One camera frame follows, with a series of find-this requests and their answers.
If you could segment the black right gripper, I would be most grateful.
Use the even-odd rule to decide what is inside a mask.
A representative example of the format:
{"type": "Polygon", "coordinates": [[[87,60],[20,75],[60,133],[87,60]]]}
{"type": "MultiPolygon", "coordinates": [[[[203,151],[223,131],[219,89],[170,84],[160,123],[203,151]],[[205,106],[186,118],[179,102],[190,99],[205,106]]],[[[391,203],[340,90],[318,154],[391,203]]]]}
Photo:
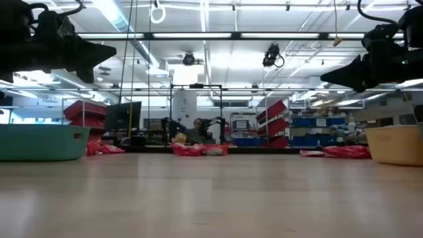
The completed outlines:
{"type": "Polygon", "coordinates": [[[393,72],[391,61],[395,47],[370,46],[367,51],[363,57],[356,56],[350,64],[324,73],[320,80],[351,88],[358,93],[381,83],[399,81],[393,72]]]}

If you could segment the blue storage bin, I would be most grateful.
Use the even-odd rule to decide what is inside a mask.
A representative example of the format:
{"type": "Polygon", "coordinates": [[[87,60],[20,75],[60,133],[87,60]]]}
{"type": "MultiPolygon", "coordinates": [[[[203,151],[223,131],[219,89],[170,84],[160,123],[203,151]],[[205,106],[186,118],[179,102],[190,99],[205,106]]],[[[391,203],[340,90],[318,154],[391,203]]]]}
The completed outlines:
{"type": "Polygon", "coordinates": [[[327,128],[345,124],[344,118],[302,117],[291,120],[292,128],[327,128]]]}
{"type": "Polygon", "coordinates": [[[258,147],[265,143],[266,140],[262,138],[233,138],[232,144],[237,147],[258,147]]]}

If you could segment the white round pillar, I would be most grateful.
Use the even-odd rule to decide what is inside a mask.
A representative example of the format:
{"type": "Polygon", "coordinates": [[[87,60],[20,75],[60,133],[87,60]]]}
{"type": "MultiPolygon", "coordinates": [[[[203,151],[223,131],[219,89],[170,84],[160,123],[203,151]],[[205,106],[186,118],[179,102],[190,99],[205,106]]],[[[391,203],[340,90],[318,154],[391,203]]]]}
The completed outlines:
{"type": "Polygon", "coordinates": [[[193,128],[198,117],[196,91],[179,90],[173,94],[172,119],[186,128],[193,128]]]}

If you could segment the black background stand frame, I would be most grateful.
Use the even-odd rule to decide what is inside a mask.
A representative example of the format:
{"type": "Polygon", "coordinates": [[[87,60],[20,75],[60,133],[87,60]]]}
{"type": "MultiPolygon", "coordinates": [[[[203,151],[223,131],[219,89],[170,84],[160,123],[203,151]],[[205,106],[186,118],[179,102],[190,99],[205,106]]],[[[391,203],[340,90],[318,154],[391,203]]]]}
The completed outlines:
{"type": "Polygon", "coordinates": [[[193,83],[193,84],[189,84],[189,85],[175,85],[175,84],[171,84],[170,85],[170,95],[169,95],[169,106],[170,106],[170,112],[169,112],[169,118],[172,119],[172,100],[173,100],[173,94],[179,90],[187,90],[187,91],[196,91],[197,94],[197,98],[198,98],[198,93],[201,91],[205,91],[205,92],[213,92],[214,89],[218,89],[219,90],[219,95],[220,95],[220,102],[219,102],[219,116],[215,116],[215,117],[223,117],[223,107],[222,107],[222,96],[223,96],[223,87],[222,85],[205,85],[202,83],[193,83]]]}

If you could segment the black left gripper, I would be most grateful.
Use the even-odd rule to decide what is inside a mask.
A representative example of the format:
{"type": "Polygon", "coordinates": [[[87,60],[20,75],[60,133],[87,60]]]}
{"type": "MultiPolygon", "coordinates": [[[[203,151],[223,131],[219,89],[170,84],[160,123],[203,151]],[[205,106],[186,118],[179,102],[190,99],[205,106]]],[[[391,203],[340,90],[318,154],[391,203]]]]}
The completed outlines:
{"type": "Polygon", "coordinates": [[[116,55],[116,48],[88,42],[75,32],[71,39],[40,40],[44,47],[39,69],[51,73],[53,69],[75,71],[84,83],[94,83],[94,68],[116,55]]]}

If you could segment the red storage bin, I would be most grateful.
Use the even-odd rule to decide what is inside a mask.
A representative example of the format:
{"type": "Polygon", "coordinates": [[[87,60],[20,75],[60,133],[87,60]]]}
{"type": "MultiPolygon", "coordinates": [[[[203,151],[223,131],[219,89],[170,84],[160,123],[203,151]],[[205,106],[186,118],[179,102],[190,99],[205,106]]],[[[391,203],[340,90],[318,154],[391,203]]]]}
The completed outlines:
{"type": "Polygon", "coordinates": [[[67,120],[82,118],[83,115],[85,115],[85,118],[105,119],[106,111],[105,106],[78,100],[68,106],[63,113],[67,120]]]}
{"type": "Polygon", "coordinates": [[[269,137],[274,137],[279,132],[282,132],[284,129],[286,129],[289,126],[289,123],[285,121],[284,118],[277,118],[264,126],[263,132],[266,132],[266,134],[269,137]]]}
{"type": "Polygon", "coordinates": [[[83,126],[88,128],[94,128],[94,129],[104,129],[104,119],[100,118],[85,118],[82,117],[76,118],[71,121],[71,125],[73,126],[83,126]]]}
{"type": "Polygon", "coordinates": [[[275,102],[273,105],[269,106],[266,110],[261,112],[256,120],[259,124],[265,123],[267,120],[274,118],[275,116],[281,114],[287,106],[281,101],[275,102]]]}

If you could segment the black background monitor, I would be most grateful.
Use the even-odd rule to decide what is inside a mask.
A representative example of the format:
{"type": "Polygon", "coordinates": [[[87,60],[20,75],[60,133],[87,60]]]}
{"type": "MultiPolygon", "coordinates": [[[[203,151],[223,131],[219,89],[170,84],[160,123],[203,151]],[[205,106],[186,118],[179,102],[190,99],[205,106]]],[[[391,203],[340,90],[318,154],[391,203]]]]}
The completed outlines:
{"type": "Polygon", "coordinates": [[[106,107],[104,129],[107,132],[139,129],[142,102],[129,102],[106,107]]]}

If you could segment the person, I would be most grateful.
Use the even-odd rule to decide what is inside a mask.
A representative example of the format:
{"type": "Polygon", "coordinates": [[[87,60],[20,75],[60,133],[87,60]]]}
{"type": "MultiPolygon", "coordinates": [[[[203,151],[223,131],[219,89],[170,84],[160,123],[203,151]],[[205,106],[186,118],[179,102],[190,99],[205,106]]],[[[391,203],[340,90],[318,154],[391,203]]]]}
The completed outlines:
{"type": "Polygon", "coordinates": [[[201,125],[202,122],[201,118],[197,118],[194,120],[193,128],[185,129],[184,133],[186,134],[186,143],[189,144],[212,144],[214,142],[213,140],[213,134],[211,132],[207,132],[206,134],[201,134],[201,125]]]}

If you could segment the red Skittles candy bag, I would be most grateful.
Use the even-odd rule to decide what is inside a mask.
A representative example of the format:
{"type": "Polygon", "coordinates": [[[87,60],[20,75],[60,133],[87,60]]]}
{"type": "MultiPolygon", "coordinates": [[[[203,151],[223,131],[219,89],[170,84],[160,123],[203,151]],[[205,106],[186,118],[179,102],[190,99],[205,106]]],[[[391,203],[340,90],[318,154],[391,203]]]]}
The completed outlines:
{"type": "Polygon", "coordinates": [[[193,146],[187,146],[182,143],[171,143],[170,146],[174,154],[178,156],[189,157],[201,156],[205,148],[205,146],[202,144],[194,144],[193,146]]]}

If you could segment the black aluminium rig frame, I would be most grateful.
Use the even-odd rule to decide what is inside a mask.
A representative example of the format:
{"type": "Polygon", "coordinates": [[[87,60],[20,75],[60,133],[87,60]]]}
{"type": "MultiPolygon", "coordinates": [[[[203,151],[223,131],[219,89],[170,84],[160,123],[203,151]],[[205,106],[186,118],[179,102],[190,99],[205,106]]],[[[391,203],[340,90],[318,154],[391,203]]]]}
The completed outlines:
{"type": "MultiPolygon", "coordinates": [[[[78,33],[79,36],[83,39],[90,41],[125,41],[129,42],[130,37],[134,36],[135,40],[141,41],[169,41],[169,40],[204,40],[204,41],[214,41],[214,40],[232,40],[232,41],[248,41],[248,40],[299,40],[299,41],[327,41],[335,39],[335,33],[331,32],[134,32],[134,33],[78,33]]],[[[359,37],[364,36],[362,32],[341,32],[338,33],[339,36],[344,37],[345,41],[356,41],[359,40],[359,37]]],[[[419,85],[423,84],[423,79],[412,79],[412,81],[419,85]]],[[[365,92],[376,92],[376,93],[423,93],[423,87],[413,88],[413,85],[404,85],[404,83],[409,82],[405,81],[399,85],[399,88],[373,88],[366,89],[365,92]]],[[[299,88],[299,87],[276,87],[276,88],[223,88],[220,87],[221,93],[223,91],[258,91],[258,92],[303,92],[303,91],[352,91],[352,89],[318,89],[312,87],[299,88]]],[[[296,148],[273,148],[270,147],[271,143],[268,142],[268,147],[246,147],[246,149],[230,147],[229,152],[234,154],[295,154],[299,153],[301,149],[310,150],[309,148],[300,147],[296,148]]],[[[165,149],[167,145],[145,145],[145,146],[122,146],[127,153],[170,153],[171,149],[165,149]]]]}

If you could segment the light green plastic bin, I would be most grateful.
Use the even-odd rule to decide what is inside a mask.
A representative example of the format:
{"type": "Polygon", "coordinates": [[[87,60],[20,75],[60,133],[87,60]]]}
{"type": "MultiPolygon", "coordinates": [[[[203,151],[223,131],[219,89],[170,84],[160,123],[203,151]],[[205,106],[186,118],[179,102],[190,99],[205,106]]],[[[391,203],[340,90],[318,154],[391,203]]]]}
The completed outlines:
{"type": "Polygon", "coordinates": [[[90,129],[55,124],[0,124],[0,161],[69,161],[86,152],[90,129]]]}

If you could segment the yellow plastic bin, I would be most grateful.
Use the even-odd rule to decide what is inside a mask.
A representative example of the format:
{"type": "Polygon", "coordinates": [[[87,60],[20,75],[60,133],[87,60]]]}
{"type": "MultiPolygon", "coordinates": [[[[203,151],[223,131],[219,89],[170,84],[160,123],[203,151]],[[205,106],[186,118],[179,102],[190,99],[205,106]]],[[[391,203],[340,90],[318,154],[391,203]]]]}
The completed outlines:
{"type": "Polygon", "coordinates": [[[423,137],[417,125],[368,128],[365,134],[374,161],[423,167],[423,137]]]}

